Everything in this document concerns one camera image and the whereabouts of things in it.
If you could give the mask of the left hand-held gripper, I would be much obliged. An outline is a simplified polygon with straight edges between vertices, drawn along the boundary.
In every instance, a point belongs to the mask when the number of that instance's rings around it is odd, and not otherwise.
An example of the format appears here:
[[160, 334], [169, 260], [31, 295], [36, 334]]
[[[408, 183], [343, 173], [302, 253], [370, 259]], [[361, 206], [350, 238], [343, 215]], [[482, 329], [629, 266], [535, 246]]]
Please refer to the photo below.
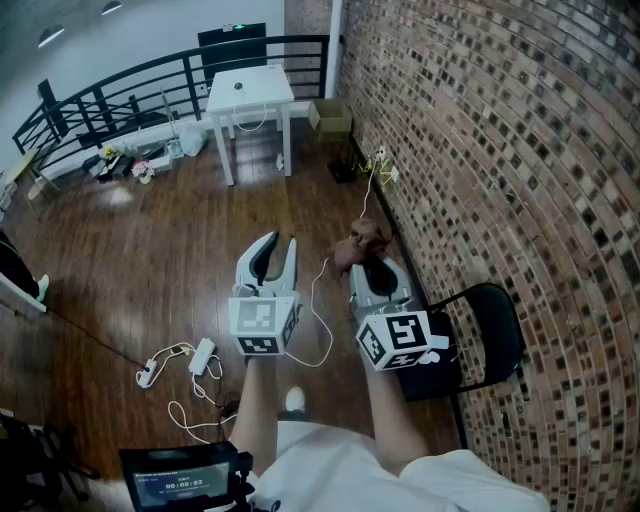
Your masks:
[[299, 321], [300, 295], [297, 279], [297, 241], [289, 242], [282, 272], [267, 278], [270, 258], [279, 232], [255, 241], [238, 259], [236, 285], [228, 300], [229, 329], [243, 356], [284, 355]]

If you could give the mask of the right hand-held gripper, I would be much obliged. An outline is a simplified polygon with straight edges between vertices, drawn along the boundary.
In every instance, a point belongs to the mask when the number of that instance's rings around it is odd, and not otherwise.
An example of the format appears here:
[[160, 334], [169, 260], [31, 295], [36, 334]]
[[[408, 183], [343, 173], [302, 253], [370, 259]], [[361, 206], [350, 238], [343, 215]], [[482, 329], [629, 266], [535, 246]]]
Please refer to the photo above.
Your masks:
[[409, 275], [394, 259], [385, 257], [382, 266], [382, 295], [371, 286], [372, 274], [365, 266], [349, 270], [355, 343], [361, 355], [377, 371], [442, 363], [450, 348], [450, 320], [424, 309], [413, 296]]

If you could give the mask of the brown cloth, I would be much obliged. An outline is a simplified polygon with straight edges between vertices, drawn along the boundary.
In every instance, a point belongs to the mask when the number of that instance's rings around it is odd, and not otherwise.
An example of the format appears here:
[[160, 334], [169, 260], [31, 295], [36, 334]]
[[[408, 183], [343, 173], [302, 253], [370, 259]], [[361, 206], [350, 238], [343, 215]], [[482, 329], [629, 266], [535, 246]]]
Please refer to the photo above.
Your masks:
[[340, 273], [348, 272], [353, 265], [361, 265], [371, 255], [384, 252], [392, 240], [393, 235], [386, 235], [374, 219], [356, 219], [351, 223], [350, 236], [331, 249], [335, 267]]

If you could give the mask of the person's left forearm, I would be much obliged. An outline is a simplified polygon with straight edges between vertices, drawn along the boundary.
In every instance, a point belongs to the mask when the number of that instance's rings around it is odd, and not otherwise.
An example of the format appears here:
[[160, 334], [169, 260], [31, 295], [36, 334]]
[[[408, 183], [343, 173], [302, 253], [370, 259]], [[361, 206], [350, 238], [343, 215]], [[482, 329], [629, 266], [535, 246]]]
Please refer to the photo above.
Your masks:
[[276, 460], [278, 405], [276, 357], [251, 358], [230, 442], [253, 457], [253, 472], [262, 476]]

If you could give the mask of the person's right forearm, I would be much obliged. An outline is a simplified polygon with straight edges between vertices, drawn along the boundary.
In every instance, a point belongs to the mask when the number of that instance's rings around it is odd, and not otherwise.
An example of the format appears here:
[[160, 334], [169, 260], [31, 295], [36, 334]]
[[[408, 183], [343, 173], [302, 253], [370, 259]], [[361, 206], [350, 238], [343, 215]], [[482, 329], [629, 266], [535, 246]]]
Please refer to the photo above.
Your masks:
[[407, 465], [429, 454], [428, 445], [410, 415], [397, 376], [376, 371], [368, 362], [365, 374], [380, 463], [399, 476]]

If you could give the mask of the long white power strip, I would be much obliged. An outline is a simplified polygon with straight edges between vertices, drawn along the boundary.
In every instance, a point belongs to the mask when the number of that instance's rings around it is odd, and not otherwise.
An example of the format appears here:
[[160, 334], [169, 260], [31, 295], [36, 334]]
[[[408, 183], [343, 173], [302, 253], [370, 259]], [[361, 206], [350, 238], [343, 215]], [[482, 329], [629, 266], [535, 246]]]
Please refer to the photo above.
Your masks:
[[189, 364], [189, 372], [194, 376], [201, 376], [214, 355], [215, 344], [209, 338], [202, 338]]

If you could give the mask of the black folding chair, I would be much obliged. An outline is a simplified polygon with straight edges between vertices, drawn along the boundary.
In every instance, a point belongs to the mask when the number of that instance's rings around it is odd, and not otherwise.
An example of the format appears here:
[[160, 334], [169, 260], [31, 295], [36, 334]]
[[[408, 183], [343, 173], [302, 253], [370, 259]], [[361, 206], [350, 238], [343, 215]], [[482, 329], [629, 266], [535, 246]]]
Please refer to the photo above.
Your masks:
[[466, 449], [468, 442], [457, 396], [511, 377], [520, 365], [524, 338], [510, 295], [504, 288], [491, 283], [471, 286], [428, 305], [426, 312], [434, 334], [446, 335], [452, 343], [462, 339], [454, 333], [451, 319], [445, 312], [446, 306], [461, 299], [470, 306], [477, 325], [475, 338], [481, 341], [484, 349], [484, 378], [473, 384], [463, 382], [461, 351], [453, 346], [444, 351], [439, 362], [400, 369], [397, 375], [403, 395], [409, 402], [440, 398], [450, 400], [460, 444]]

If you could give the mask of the white table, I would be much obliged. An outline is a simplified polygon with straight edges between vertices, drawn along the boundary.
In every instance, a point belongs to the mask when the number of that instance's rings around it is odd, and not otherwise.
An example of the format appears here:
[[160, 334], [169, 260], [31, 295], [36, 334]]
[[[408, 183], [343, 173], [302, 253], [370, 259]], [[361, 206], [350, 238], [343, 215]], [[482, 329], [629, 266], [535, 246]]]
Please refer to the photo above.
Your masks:
[[[242, 82], [245, 90], [234, 91], [234, 84]], [[232, 125], [240, 127], [236, 114], [242, 110], [263, 108], [265, 120], [269, 109], [275, 109], [281, 118], [284, 174], [292, 175], [291, 164], [291, 117], [290, 107], [294, 95], [281, 64], [255, 66], [217, 73], [213, 79], [206, 112], [211, 115], [216, 145], [228, 186], [234, 185], [232, 171], [225, 148], [221, 118], [231, 119]]]

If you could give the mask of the person's white t-shirt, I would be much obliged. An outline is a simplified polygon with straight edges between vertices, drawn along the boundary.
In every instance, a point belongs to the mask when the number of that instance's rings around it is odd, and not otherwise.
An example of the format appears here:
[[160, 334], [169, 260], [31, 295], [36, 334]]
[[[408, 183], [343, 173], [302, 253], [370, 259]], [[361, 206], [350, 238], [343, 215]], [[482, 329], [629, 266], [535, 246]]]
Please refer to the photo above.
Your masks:
[[469, 450], [422, 457], [393, 475], [371, 438], [310, 422], [279, 422], [276, 460], [250, 481], [259, 512], [550, 512], [542, 494]]

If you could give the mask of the black metal railing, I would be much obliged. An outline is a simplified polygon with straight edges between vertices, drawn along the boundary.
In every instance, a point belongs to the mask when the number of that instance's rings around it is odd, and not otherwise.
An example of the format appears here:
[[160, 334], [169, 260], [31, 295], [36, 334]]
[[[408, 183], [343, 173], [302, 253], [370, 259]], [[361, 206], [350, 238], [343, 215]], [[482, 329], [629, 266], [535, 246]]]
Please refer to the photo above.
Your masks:
[[[235, 45], [265, 42], [267, 64], [280, 63], [298, 100], [325, 95], [326, 35], [273, 36], [237, 41]], [[172, 53], [126, 68], [71, 94], [48, 112], [41, 101], [12, 136], [21, 154], [36, 150], [39, 172], [50, 170], [89, 148], [167, 119], [161, 99], [163, 87], [171, 111], [178, 117], [200, 119], [210, 89], [201, 60], [203, 48]], [[56, 132], [46, 117], [54, 114]]]

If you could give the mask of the white pipe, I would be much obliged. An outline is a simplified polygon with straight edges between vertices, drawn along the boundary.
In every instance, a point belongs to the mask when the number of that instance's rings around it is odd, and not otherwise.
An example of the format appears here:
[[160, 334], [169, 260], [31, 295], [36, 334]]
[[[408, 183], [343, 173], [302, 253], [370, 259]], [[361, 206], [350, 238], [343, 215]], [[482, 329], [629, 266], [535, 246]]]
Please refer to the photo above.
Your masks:
[[327, 53], [327, 74], [325, 81], [325, 97], [334, 98], [336, 94], [341, 38], [341, 17], [344, 0], [332, 0], [329, 45]]

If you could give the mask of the black monitor with timer screen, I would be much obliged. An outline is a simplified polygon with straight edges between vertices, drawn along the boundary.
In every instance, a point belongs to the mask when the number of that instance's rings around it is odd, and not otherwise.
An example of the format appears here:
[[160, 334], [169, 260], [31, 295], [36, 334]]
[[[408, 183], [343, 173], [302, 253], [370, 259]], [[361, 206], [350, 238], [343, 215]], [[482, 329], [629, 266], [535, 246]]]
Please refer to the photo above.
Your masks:
[[229, 442], [174, 449], [121, 449], [136, 512], [249, 512], [253, 457]]

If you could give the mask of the large black panel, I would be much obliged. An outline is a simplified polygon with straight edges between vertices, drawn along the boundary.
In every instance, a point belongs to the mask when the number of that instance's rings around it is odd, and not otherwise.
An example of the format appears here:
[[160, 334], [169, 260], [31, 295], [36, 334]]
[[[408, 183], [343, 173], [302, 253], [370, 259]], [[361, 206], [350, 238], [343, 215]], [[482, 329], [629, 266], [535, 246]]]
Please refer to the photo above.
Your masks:
[[203, 48], [201, 60], [207, 88], [211, 88], [218, 72], [266, 65], [265, 42], [235, 45], [237, 41], [265, 37], [265, 23], [229, 25], [226, 28], [199, 33], [198, 43]]

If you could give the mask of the black tripod stand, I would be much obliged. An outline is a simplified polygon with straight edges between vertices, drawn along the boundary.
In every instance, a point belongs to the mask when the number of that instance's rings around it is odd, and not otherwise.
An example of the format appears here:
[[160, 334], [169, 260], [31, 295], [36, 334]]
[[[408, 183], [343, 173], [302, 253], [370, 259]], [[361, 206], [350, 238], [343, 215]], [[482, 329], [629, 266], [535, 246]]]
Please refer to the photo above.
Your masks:
[[63, 432], [50, 424], [33, 427], [0, 411], [0, 512], [52, 507], [64, 486], [78, 501], [90, 499], [72, 476], [98, 480], [100, 472], [74, 462], [75, 433], [74, 427]]

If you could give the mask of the narrow black post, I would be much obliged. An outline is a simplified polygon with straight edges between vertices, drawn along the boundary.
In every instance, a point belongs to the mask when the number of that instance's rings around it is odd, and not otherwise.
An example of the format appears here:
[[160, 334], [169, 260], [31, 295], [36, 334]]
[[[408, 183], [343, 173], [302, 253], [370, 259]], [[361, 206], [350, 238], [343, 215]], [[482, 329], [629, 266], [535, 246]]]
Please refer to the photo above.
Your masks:
[[[55, 95], [51, 89], [51, 85], [48, 79], [44, 79], [37, 85], [37, 95], [41, 100], [42, 111], [44, 113], [48, 112], [51, 108], [53, 108], [57, 104], [57, 100]], [[50, 113], [46, 117], [47, 123], [53, 132], [56, 132], [56, 123], [54, 119], [54, 114]]]

